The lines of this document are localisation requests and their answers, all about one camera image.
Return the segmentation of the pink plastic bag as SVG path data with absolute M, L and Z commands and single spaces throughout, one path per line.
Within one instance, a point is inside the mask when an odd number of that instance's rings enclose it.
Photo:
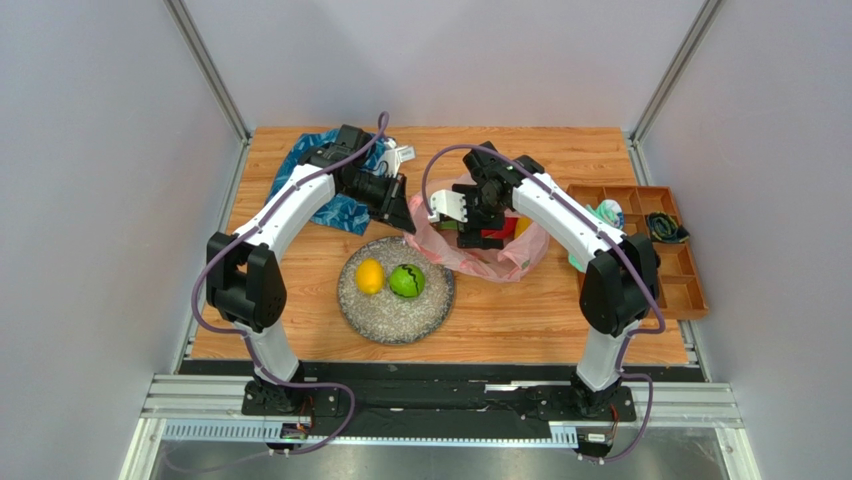
M 430 224 L 421 194 L 408 199 L 408 208 L 416 232 L 404 235 L 407 244 L 430 262 L 464 275 L 495 283 L 518 282 L 541 262 L 549 248 L 550 235 L 533 223 L 500 249 L 461 249 L 455 231 L 437 230 Z

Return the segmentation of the yellow fake lemon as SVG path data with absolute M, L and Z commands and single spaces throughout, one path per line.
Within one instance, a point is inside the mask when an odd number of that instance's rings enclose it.
M 386 276 L 381 263 L 374 258 L 366 258 L 356 268 L 355 285 L 366 295 L 376 295 L 385 286 Z

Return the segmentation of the red fake dragon fruit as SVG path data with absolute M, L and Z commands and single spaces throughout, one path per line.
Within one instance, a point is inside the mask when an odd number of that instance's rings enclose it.
M 495 229 L 484 229 L 482 231 L 482 236 L 486 239 L 511 241 L 515 237 L 517 222 L 517 217 L 506 217 L 504 219 L 502 227 Z

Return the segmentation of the fake mango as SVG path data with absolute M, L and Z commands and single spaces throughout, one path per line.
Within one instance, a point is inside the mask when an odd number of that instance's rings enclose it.
M 521 216 L 517 218 L 514 228 L 513 239 L 519 239 L 531 226 L 532 220 L 528 217 Z

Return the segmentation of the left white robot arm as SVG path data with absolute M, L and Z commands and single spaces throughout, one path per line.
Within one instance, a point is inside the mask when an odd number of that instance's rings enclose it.
M 207 263 L 193 287 L 242 337 L 252 357 L 251 394 L 281 412 L 302 406 L 304 370 L 280 320 L 287 301 L 279 262 L 311 217 L 335 196 L 366 206 L 370 218 L 415 233 L 406 200 L 406 178 L 363 169 L 384 137 L 342 126 L 336 138 L 309 148 L 280 191 L 232 234 L 217 232 L 206 246 Z

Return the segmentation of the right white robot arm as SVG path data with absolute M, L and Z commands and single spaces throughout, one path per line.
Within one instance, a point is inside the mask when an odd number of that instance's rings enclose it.
M 543 227 L 583 267 L 579 304 L 590 329 L 566 402 L 581 416 L 599 414 L 621 384 L 621 364 L 641 320 L 662 314 L 651 239 L 596 218 L 528 156 L 509 160 L 485 142 L 472 146 L 463 162 L 474 183 L 452 189 L 461 197 L 459 247 L 498 248 L 485 233 L 502 227 L 512 210 Z

